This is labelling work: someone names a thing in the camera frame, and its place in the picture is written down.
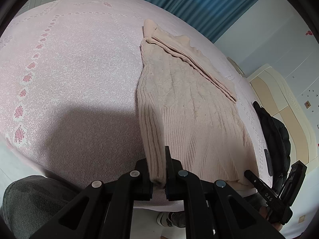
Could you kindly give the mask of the person right hand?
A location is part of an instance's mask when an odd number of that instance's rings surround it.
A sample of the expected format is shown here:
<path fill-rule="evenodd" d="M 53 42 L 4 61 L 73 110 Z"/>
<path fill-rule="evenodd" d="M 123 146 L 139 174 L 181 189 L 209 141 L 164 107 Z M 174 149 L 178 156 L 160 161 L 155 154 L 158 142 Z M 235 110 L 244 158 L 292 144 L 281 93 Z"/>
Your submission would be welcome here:
<path fill-rule="evenodd" d="M 260 201 L 261 207 L 259 209 L 259 214 L 266 219 L 277 231 L 281 231 L 283 228 L 283 225 L 281 223 L 275 223 L 273 221 L 268 220 L 268 214 L 269 214 L 269 207 L 264 199 L 261 199 Z"/>

